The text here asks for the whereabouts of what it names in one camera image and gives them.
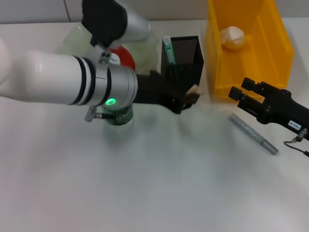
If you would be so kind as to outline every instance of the white tabletop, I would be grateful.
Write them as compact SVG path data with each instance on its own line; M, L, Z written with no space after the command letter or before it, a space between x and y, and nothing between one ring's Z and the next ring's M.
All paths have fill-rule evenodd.
M295 48L288 89L309 107L309 18L285 19ZM158 37L198 35L206 21L152 22ZM0 25L12 53L54 51L76 24ZM295 134L261 125L205 94L180 116L134 105L130 136L115 139L87 107L0 99L0 231L304 232L309 159ZM231 109L280 150L270 155L216 112ZM309 150L309 144L300 144Z

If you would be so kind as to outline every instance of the yellow bin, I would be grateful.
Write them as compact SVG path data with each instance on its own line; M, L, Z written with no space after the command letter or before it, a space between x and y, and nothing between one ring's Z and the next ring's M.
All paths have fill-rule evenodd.
M210 92L228 99L232 86L245 77L286 88L294 50L274 0L208 0L206 44ZM221 46L219 31L236 26L245 44L236 51Z

